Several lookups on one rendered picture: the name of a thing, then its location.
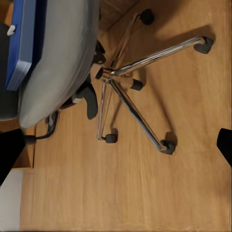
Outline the swivel chair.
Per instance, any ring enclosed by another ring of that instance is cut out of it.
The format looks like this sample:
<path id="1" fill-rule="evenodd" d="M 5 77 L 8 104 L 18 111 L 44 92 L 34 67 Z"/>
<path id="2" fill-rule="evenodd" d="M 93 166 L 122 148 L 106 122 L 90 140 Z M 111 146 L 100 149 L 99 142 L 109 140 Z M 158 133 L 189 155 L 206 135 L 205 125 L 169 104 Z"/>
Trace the swivel chair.
<path id="1" fill-rule="evenodd" d="M 88 119 L 96 117 L 98 105 L 92 82 L 97 79 L 103 81 L 97 139 L 116 143 L 115 134 L 102 137 L 114 89 L 155 147 L 171 155 L 175 143 L 159 141 L 123 89 L 141 90 L 143 83 L 126 74 L 191 46 L 208 54 L 214 40 L 197 35 L 120 67 L 137 18 L 146 25 L 154 20 L 151 9 L 141 14 L 135 11 L 108 67 L 104 68 L 105 50 L 97 40 L 100 10 L 99 0 L 36 0 L 32 64 L 17 92 L 5 90 L 10 27 L 0 21 L 0 121 L 18 117 L 19 125 L 28 129 L 45 120 L 46 136 L 23 136 L 25 145 L 47 141 L 56 133 L 60 113 L 83 98 L 87 101 Z"/>

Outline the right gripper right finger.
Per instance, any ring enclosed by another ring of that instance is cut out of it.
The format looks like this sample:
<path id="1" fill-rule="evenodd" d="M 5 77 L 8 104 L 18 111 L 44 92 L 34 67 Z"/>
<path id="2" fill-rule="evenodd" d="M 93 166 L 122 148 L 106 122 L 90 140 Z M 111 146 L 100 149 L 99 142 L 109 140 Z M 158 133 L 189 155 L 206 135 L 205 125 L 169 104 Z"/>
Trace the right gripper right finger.
<path id="1" fill-rule="evenodd" d="M 232 130 L 220 129 L 217 138 L 217 147 L 232 167 Z"/>

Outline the pen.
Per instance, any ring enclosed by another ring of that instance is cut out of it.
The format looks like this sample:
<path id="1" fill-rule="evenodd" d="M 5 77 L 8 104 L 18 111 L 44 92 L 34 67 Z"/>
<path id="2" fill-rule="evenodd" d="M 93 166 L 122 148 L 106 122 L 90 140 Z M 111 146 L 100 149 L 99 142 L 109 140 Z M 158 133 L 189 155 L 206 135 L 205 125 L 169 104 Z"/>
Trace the pen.
<path id="1" fill-rule="evenodd" d="M 7 32 L 7 35 L 9 36 L 11 36 L 11 35 L 13 35 L 14 34 L 14 30 L 15 30 L 15 27 L 12 25 L 12 26 L 10 26 L 10 28 L 9 28 L 9 30 L 8 30 L 8 32 Z"/>

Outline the folder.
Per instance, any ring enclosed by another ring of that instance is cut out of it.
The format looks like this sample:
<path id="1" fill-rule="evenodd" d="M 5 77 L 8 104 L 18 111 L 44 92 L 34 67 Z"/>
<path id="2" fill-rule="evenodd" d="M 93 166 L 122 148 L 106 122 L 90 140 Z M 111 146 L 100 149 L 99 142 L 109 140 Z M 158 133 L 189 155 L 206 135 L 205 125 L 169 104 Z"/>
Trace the folder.
<path id="1" fill-rule="evenodd" d="M 14 0 L 5 90 L 15 91 L 32 64 L 36 0 Z"/>

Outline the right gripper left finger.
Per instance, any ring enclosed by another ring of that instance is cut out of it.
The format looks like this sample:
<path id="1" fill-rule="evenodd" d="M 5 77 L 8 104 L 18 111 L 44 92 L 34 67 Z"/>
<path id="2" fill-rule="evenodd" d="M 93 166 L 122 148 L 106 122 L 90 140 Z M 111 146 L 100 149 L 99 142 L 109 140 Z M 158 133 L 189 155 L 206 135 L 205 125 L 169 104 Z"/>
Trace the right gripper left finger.
<path id="1" fill-rule="evenodd" d="M 0 134 L 0 186 L 25 147 L 21 129 Z"/>

